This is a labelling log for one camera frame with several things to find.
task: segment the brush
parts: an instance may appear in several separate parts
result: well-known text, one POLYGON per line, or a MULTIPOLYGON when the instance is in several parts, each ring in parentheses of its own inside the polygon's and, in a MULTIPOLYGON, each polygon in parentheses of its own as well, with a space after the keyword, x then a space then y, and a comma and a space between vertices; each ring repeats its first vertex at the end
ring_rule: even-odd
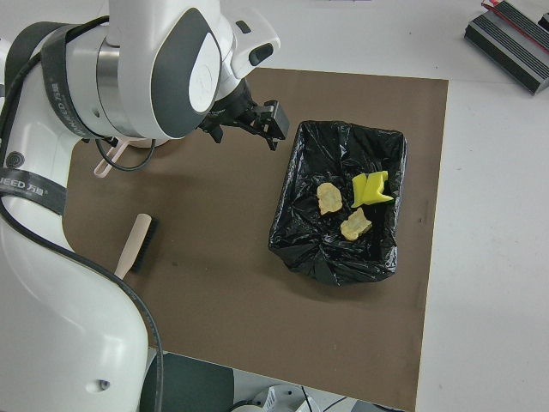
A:
POLYGON ((144 213, 137 215, 114 271, 116 276, 124 279, 130 270, 139 271, 157 227, 158 220, 144 213))

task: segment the red wire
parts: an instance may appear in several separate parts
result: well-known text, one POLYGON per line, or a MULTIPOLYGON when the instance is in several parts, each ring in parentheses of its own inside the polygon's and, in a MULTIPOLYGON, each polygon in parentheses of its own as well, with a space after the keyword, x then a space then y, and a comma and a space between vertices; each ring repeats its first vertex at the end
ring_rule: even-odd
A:
POLYGON ((542 45, 539 41, 536 39, 530 37, 528 33, 526 33, 524 30, 522 30, 514 21, 506 17, 501 11, 496 9, 495 7, 491 6, 490 4, 484 3, 484 1, 480 4, 482 7, 484 7, 487 10, 490 10, 492 13, 494 13, 497 17, 504 19, 507 21, 512 27, 514 27, 520 34, 522 34, 524 37, 526 37, 528 40, 534 42, 541 50, 543 50, 545 53, 549 53, 549 49, 547 49, 544 45, 542 45))

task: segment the black bristles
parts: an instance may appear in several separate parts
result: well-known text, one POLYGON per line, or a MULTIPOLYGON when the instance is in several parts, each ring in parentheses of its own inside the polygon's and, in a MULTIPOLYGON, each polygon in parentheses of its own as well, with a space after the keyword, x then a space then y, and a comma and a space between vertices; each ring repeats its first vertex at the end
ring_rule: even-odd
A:
POLYGON ((141 267, 143 266, 143 262, 145 260, 145 253, 147 253, 147 249, 151 244, 154 234, 156 233, 158 223, 158 219, 151 218, 151 223, 150 225, 148 225, 147 234, 145 234, 145 239, 143 239, 143 243, 141 245, 141 248, 139 249, 139 252, 137 253, 134 264, 131 265, 130 270, 132 272, 138 272, 139 270, 141 270, 141 267))

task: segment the black plastic bag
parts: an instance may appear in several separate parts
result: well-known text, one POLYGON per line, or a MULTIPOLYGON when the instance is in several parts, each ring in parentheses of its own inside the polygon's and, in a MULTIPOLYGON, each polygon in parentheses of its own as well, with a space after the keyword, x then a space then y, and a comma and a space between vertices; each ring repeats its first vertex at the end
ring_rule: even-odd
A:
POLYGON ((378 282, 396 271, 396 224, 406 165, 406 139, 399 131, 343 122, 303 122, 293 145, 268 248, 288 269, 320 282, 343 285, 378 282), (372 229, 355 241, 340 224, 354 212, 354 176, 386 170, 383 194, 395 201, 363 205, 372 229), (317 187, 330 182, 343 208, 321 216, 317 187))

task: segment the brush handle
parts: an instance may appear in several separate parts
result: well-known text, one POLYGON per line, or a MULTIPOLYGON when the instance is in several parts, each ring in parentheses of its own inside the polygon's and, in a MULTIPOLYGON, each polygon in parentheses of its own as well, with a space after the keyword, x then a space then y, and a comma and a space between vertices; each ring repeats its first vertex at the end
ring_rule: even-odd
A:
POLYGON ((137 215, 136 222, 131 228, 130 236, 128 236, 128 240, 126 240, 126 244, 118 260, 118 266, 114 271, 114 274, 120 279, 124 279, 134 264, 152 220, 151 216, 144 213, 137 215))

